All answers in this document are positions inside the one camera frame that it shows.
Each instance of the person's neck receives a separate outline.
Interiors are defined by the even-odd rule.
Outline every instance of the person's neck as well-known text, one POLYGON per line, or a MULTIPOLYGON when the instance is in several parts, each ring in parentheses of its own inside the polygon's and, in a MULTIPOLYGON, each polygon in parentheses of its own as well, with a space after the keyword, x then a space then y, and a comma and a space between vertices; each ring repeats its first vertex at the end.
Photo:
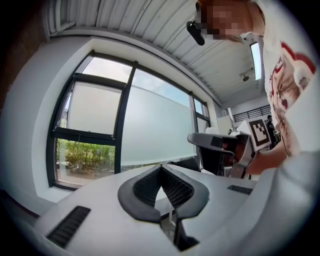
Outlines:
POLYGON ((252 20, 252 32, 258 34, 259 36, 263 36, 266 25, 262 11, 260 11, 255 2, 248 2, 247 6, 252 20))

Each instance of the black window frame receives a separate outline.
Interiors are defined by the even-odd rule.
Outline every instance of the black window frame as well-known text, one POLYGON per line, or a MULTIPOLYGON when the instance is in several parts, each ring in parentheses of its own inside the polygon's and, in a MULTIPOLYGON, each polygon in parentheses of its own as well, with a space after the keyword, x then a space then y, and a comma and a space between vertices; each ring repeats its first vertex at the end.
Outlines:
MULTIPOLYGON (((121 172, 121 150, 122 150, 122 137, 123 137, 123 130, 124 130, 124 123, 125 123, 125 116, 127 110, 127 104, 129 99, 129 94, 133 82, 133 78, 135 75, 136 70, 139 69, 143 72, 146 72, 152 76, 155 76, 166 83, 178 88, 179 90, 186 93, 189 97, 189 107, 192 112, 193 117, 193 128, 194 131, 198 132, 198 121, 197 117, 207 121, 208 126, 210 127, 210 118, 209 112, 206 102, 196 97, 192 91, 189 91, 179 85, 178 83, 174 82, 173 80, 167 78, 166 76, 148 68, 143 65, 140 65, 137 61, 130 61, 127 59, 123 59, 120 57, 112 56, 109 54, 97 53, 91 51, 82 61, 81 63, 75 68, 67 82, 65 83, 62 91, 59 94, 57 102, 55 104, 46 141, 46 171, 47 171, 47 178, 48 184, 50 187, 58 187, 61 189, 67 189, 74 191, 81 187, 81 185, 75 185, 72 183, 62 182, 56 180, 56 155, 57 155, 57 140, 58 139, 65 139, 69 141, 81 142, 81 143, 89 143, 89 144, 98 144, 98 145, 108 145, 115 147, 115 156, 114 156, 114 174, 119 174, 121 172), (93 58, 102 58, 114 62, 118 62, 127 66, 132 67, 131 73, 129 75, 127 83, 113 80, 106 77, 95 76, 90 74, 82 74, 84 69, 90 63, 93 58), (117 90, 121 90, 121 96, 119 100, 114 131, 113 134, 101 134, 95 132, 87 132, 81 130, 74 130, 68 128, 58 127, 58 121, 60 120, 62 111, 64 110, 65 104, 68 100, 69 95, 72 93, 72 89, 76 82, 84 82, 95 84, 99 86, 107 86, 109 88, 114 88, 117 90), (205 115, 202 115, 196 112, 195 101, 199 101, 203 108, 202 112, 205 115)), ((200 157, 200 150, 198 147, 196 148, 196 156, 195 159, 200 164, 201 157, 200 157)))

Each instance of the ceiling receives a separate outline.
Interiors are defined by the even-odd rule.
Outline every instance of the ceiling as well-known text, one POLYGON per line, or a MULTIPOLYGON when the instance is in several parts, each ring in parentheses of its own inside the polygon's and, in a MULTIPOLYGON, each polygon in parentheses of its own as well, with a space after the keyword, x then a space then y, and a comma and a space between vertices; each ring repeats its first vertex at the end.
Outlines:
POLYGON ((240 76, 254 67, 248 45, 206 39, 200 46, 190 36, 186 23, 194 18, 195 0, 51 0, 49 7, 53 10, 48 11, 52 34, 59 19, 60 31, 97 27, 148 41, 197 75, 223 108, 261 96, 253 72, 245 82, 240 76))

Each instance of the person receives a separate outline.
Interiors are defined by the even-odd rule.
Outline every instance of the person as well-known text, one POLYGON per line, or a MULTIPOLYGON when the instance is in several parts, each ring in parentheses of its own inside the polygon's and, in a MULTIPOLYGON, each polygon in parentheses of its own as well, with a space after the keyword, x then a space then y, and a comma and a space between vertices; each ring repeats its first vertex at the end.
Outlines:
POLYGON ((270 141, 271 141, 269 149, 272 150, 276 146, 277 142, 276 142, 276 137, 275 137, 275 134, 274 134, 275 127, 272 124, 272 117, 271 117, 270 114, 267 116, 266 128, 268 130, 268 133, 269 133, 269 136, 270 136, 270 141))
POLYGON ((302 126, 319 115, 319 57, 297 20, 276 0, 199 0, 196 9, 208 37, 238 44, 249 33, 263 38, 264 87, 282 139, 272 150, 258 152, 246 173, 259 175, 302 150, 319 150, 318 132, 302 126))

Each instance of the graphic print on shirt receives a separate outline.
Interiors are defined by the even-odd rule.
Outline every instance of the graphic print on shirt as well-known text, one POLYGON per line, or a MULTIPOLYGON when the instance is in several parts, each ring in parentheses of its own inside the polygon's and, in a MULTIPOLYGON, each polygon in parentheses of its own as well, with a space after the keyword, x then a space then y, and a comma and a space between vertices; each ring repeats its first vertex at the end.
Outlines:
POLYGON ((308 86, 316 67, 307 56, 294 53, 284 42, 281 42, 281 52, 282 56, 269 78, 269 96, 286 153, 290 157, 300 153, 300 146, 285 113, 308 86))

